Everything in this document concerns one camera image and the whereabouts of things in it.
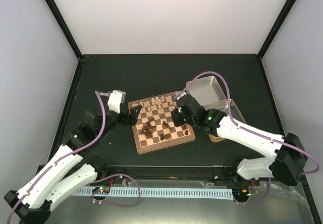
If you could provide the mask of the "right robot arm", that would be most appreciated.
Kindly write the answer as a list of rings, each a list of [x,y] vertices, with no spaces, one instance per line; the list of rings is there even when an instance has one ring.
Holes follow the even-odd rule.
[[[215,137],[229,139],[262,155],[261,158],[243,159],[229,173],[230,181],[242,185],[255,178],[275,178],[296,186],[308,157],[295,134],[271,134],[244,124],[218,109],[205,109],[190,94],[174,96],[177,109],[171,112],[176,127],[189,124]]]

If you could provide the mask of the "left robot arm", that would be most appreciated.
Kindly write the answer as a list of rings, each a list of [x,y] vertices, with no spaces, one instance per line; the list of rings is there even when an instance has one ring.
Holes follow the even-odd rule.
[[[39,173],[18,191],[11,190],[4,196],[13,212],[23,223],[45,223],[77,190],[95,181],[105,182],[109,175],[106,163],[90,153],[117,124],[135,125],[140,110],[140,105],[120,113],[107,106],[91,107]]]

